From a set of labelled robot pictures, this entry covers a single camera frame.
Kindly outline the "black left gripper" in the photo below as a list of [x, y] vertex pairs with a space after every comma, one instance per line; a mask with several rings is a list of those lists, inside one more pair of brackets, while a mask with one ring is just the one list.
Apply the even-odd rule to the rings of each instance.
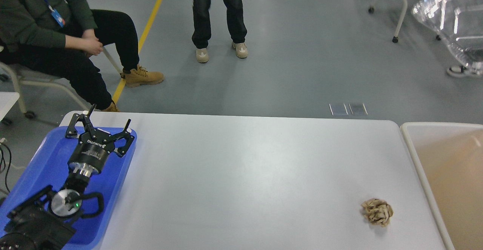
[[[78, 144], [68, 161], [68, 168], [72, 173], [83, 173], [85, 175], [101, 174], [110, 153], [114, 152], [118, 157], [123, 157], [135, 140], [135, 136], [132, 135], [129, 128], [131, 119], [127, 120], [121, 132], [114, 135], [106, 131], [96, 131], [90, 119], [96, 106], [96, 104], [92, 104], [88, 112], [74, 113], [67, 126], [66, 138], [79, 137]], [[76, 130], [75, 125], [77, 123], [83, 125], [85, 132], [81, 135]], [[111, 141], [104, 143], [104, 140], [108, 140], [110, 136]], [[119, 140], [125, 140], [125, 144], [117, 146], [116, 142], [119, 142]]]

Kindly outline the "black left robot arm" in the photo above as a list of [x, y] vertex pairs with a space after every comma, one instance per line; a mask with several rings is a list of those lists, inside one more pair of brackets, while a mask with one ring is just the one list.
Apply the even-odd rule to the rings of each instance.
[[135, 151], [136, 132], [97, 128], [92, 110], [43, 140], [1, 206], [2, 250], [93, 250]]

